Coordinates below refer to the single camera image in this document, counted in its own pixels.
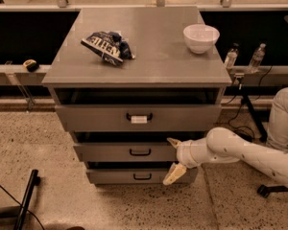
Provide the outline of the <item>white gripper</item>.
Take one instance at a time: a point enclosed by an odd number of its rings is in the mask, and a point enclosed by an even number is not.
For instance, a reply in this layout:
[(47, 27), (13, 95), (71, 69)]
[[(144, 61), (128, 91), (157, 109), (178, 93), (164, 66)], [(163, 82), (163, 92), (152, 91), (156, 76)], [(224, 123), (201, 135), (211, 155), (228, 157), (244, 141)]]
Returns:
[(177, 149), (179, 163), (171, 165), (163, 179), (164, 185), (173, 184), (186, 173), (187, 169), (198, 167), (211, 159), (211, 151), (205, 139), (181, 142), (175, 138), (168, 138), (167, 141)]

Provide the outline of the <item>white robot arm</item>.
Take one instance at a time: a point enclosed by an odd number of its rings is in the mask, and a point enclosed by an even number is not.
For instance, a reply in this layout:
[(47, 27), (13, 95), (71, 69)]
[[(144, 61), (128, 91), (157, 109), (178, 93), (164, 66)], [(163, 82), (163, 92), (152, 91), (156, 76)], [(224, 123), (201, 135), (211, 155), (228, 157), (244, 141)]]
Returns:
[(164, 185), (179, 180), (188, 169), (204, 163), (244, 161), (288, 188), (288, 152), (248, 142), (224, 127), (215, 127), (199, 140), (180, 141), (168, 138), (176, 149), (177, 160), (163, 179)]

